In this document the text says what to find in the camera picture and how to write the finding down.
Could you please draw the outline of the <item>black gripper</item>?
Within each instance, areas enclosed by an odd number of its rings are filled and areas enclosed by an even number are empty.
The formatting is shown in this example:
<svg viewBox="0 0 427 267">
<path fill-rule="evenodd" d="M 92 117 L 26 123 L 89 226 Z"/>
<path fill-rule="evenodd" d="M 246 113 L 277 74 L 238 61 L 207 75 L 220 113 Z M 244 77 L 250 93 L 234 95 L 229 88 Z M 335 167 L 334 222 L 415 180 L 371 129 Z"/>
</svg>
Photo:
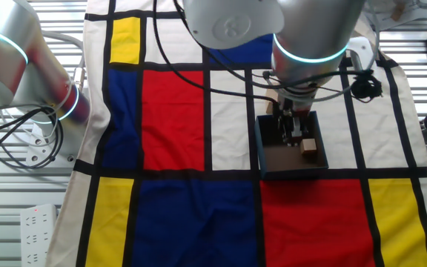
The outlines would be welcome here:
<svg viewBox="0 0 427 267">
<path fill-rule="evenodd" d="M 289 99 L 283 95 L 278 96 L 279 129 L 282 140 L 287 146 L 298 146 L 301 137 L 308 133 L 307 127 L 301 119 L 307 119 L 312 107 L 311 96 L 297 97 L 298 100 Z"/>
</svg>

